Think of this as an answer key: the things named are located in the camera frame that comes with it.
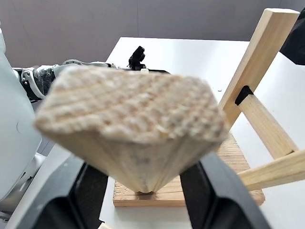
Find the wooden frame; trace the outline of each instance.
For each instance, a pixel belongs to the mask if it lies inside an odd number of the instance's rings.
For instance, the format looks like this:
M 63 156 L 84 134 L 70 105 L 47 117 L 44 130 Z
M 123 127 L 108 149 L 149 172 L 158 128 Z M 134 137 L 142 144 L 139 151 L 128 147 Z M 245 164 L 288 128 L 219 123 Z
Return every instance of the wooden frame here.
M 273 162 L 238 173 L 249 190 L 305 179 L 305 151 L 296 144 L 253 94 L 282 47 L 299 12 L 265 9 L 220 106 L 230 127 L 241 112 L 257 132 Z

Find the wooden plank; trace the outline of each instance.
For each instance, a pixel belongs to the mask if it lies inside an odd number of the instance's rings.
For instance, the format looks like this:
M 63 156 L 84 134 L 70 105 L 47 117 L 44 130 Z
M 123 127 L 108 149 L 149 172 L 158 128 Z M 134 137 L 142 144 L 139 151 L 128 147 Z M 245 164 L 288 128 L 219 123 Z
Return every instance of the wooden plank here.
M 238 105 L 274 159 L 298 151 L 298 147 L 258 98 L 249 94 Z
M 252 35 L 248 48 L 220 101 L 230 127 L 240 114 L 235 100 L 242 87 L 254 92 L 277 52 L 292 29 L 299 12 L 285 9 L 265 9 Z
M 223 142 L 216 152 L 236 173 L 249 169 L 249 165 L 232 134 L 229 134 L 229 138 Z M 254 190 L 250 193 L 258 205 L 261 205 L 264 202 L 264 195 L 261 190 Z M 116 207 L 185 206 L 180 177 L 176 177 L 156 193 L 149 195 L 138 195 L 119 182 L 116 182 L 113 194 L 113 204 Z
M 239 173 L 249 190 L 272 187 L 305 179 L 305 150 Z

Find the white table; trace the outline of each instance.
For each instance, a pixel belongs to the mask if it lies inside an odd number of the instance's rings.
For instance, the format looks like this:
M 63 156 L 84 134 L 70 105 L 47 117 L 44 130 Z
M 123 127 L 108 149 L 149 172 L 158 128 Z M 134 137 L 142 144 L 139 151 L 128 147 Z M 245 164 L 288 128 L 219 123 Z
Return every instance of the white table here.
M 121 38 L 107 62 L 125 67 L 129 57 L 139 45 L 145 48 L 146 57 L 143 63 L 148 68 L 204 78 L 211 85 L 216 98 L 220 100 L 248 43 Z M 305 148 L 304 85 L 304 72 L 278 53 L 255 91 L 256 96 L 299 148 Z M 251 167 L 272 160 L 243 115 L 240 115 L 232 127 L 232 133 Z M 57 145 L 52 149 L 14 212 L 7 229 L 14 228 L 48 175 L 69 156 L 68 151 Z M 186 208 L 115 208 L 112 203 L 113 186 L 114 181 L 110 178 L 100 219 L 114 229 L 191 228 Z M 265 188 L 264 194 L 266 201 L 261 206 L 261 210 L 273 228 L 304 228 L 305 182 Z

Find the black object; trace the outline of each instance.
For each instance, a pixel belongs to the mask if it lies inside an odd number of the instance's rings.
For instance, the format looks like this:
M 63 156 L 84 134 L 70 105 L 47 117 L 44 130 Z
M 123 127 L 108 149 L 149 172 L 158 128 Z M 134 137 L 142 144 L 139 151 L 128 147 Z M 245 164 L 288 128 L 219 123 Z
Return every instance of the black object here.
M 240 90 L 240 93 L 238 94 L 235 104 L 239 105 L 248 95 L 253 94 L 251 89 L 249 88 L 248 85 L 243 86 L 243 88 Z
M 97 229 L 108 177 L 71 156 L 48 178 L 17 229 Z
M 134 71 L 139 71 L 142 68 L 146 68 L 145 64 L 141 64 L 140 62 L 144 60 L 145 54 L 144 54 L 145 49 L 141 46 L 139 46 L 132 54 L 132 56 L 129 58 L 129 67 L 134 70 Z
M 238 175 L 215 153 L 180 178 L 193 229 L 270 229 Z
M 193 229 L 270 229 L 238 175 L 215 153 L 180 175 Z M 18 229 L 97 229 L 108 177 L 71 156 L 49 177 Z
M 295 64 L 305 65 L 305 8 L 301 11 L 280 52 Z

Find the pine wood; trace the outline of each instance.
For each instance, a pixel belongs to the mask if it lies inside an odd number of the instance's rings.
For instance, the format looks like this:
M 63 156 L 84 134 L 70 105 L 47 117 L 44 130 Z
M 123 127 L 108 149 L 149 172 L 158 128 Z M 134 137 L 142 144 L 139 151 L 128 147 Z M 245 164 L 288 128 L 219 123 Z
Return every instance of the pine wood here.
M 61 72 L 36 113 L 35 126 L 143 193 L 159 190 L 228 134 L 205 80 L 96 66 Z
M 230 126 L 240 114 L 234 102 L 242 87 L 248 85 L 254 92 L 282 47 L 298 15 L 299 12 L 294 10 L 264 10 L 248 48 L 220 101 L 220 107 L 225 111 Z
M 293 140 L 255 95 L 248 95 L 238 107 L 274 159 L 298 151 Z
M 269 164 L 239 173 L 249 190 L 305 179 L 305 150 L 286 155 Z
M 236 173 L 249 169 L 249 165 L 232 134 L 229 134 L 229 138 L 219 147 L 217 154 Z M 265 200 L 261 190 L 252 191 L 251 195 L 258 205 L 261 205 Z M 117 207 L 185 206 L 180 177 L 176 177 L 155 194 L 141 196 L 121 185 L 119 182 L 116 182 L 113 203 Z

